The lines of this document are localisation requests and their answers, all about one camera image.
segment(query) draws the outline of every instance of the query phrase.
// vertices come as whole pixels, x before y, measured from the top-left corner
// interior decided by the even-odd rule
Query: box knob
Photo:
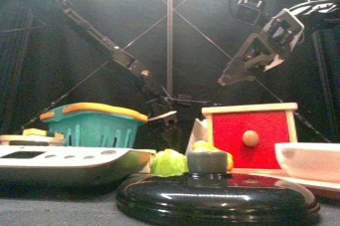
[[[247,146],[254,147],[254,146],[258,146],[258,144],[261,142],[261,137],[259,137],[259,134],[257,133],[257,131],[249,130],[243,134],[242,140]]]

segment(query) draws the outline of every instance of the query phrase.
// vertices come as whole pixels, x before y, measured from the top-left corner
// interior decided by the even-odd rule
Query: green lettuce
[[[155,176],[169,177],[183,175],[187,172],[186,156],[173,149],[157,153],[151,164],[151,173]]]

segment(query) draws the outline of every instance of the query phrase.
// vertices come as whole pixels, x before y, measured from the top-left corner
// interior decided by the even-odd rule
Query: yellow object
[[[27,128],[23,130],[23,135],[42,135],[42,136],[47,136],[49,132],[43,129],[39,128]]]
[[[221,150],[218,149],[210,142],[205,140],[199,140],[193,145],[193,151],[201,152],[201,151],[215,151]],[[227,172],[230,173],[234,168],[234,157],[233,154],[227,153]]]
[[[39,128],[27,128],[23,130],[23,135],[41,135],[41,136],[51,136],[46,130]],[[65,135],[61,133],[54,133],[54,136],[58,138],[65,138]]]

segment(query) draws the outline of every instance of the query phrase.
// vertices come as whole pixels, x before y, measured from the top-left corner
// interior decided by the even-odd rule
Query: red box
[[[297,110],[297,103],[202,109],[207,141],[233,154],[235,168],[281,168],[275,143],[298,141]]]

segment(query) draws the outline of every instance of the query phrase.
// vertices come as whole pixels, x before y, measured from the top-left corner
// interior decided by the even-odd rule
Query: lid knob
[[[190,151],[187,168],[190,173],[225,174],[227,172],[227,152],[222,150]]]

